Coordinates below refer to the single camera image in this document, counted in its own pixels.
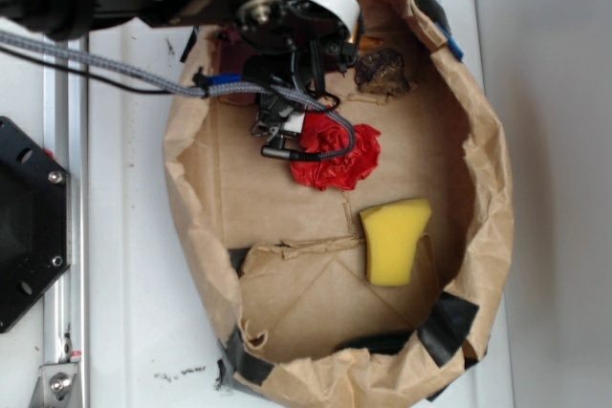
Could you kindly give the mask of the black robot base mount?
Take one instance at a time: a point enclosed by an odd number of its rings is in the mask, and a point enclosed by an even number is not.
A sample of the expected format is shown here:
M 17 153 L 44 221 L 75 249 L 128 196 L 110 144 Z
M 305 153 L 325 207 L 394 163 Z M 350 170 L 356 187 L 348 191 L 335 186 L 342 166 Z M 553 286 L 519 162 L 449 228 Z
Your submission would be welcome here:
M 1 117 L 1 332 L 68 267 L 68 172 Z

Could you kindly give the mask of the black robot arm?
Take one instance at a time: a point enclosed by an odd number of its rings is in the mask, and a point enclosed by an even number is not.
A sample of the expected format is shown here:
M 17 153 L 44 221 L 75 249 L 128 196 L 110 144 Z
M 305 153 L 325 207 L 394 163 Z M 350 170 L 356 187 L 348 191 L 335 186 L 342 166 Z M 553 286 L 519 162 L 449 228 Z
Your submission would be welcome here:
M 252 93 L 279 99 L 280 109 L 264 109 L 263 125 L 274 131 L 291 113 L 310 110 L 333 117 L 300 81 L 298 58 L 309 56 L 310 71 L 321 81 L 326 69 L 345 71 L 357 58 L 361 9 L 357 0 L 1 0 L 1 14 L 43 34 L 36 41 L 11 32 L 1 35 L 2 51 L 36 61 L 49 54 L 148 84 L 150 94 L 210 97 Z M 69 40 L 140 19 L 152 28 L 231 25 L 265 56 L 288 56 L 289 83 L 272 77 L 234 79 L 197 74 L 191 87 L 171 83 L 136 67 L 66 48 Z

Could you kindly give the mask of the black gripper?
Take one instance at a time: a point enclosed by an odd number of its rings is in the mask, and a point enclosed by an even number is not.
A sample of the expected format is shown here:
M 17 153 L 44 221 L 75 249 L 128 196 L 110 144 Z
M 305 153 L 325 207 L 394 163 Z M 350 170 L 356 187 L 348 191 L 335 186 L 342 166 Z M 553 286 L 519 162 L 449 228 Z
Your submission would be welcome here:
M 324 93 L 329 73 L 355 65 L 363 18 L 358 0 L 251 0 L 238 13 L 241 38 L 256 54 L 247 58 L 245 79 Z M 258 93 L 254 137 L 298 137 L 305 106 L 280 93 Z

